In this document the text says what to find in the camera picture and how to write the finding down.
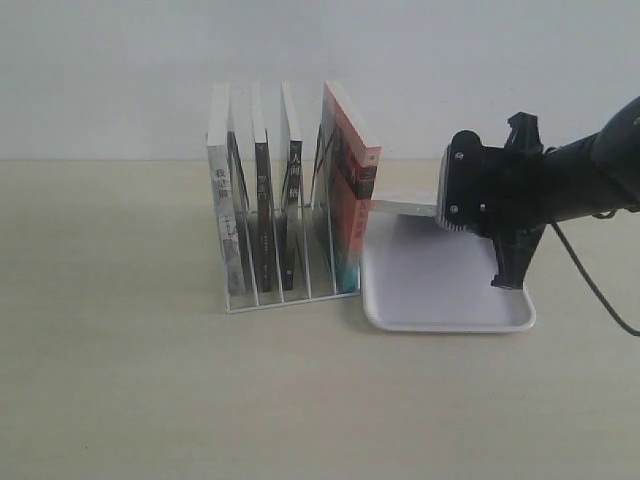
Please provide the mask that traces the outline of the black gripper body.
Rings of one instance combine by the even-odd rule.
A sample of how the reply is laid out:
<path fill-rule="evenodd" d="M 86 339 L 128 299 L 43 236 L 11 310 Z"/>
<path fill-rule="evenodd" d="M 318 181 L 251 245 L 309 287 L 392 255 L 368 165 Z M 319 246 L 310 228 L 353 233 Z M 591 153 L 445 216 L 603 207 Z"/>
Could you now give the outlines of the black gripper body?
<path fill-rule="evenodd" d="M 543 144 L 536 129 L 514 130 L 502 147 L 471 130 L 451 139 L 442 159 L 436 222 L 491 238 L 554 221 L 542 192 Z"/>

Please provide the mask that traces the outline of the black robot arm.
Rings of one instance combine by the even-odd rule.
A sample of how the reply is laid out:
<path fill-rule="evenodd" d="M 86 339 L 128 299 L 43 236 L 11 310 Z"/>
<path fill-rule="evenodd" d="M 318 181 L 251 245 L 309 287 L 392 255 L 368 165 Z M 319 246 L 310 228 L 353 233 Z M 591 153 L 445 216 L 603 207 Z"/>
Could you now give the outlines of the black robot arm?
<path fill-rule="evenodd" d="M 518 112 L 501 147 L 457 132 L 442 158 L 435 218 L 451 231 L 494 237 L 552 222 L 639 207 L 639 102 L 604 127 L 545 147 L 538 118 Z"/>

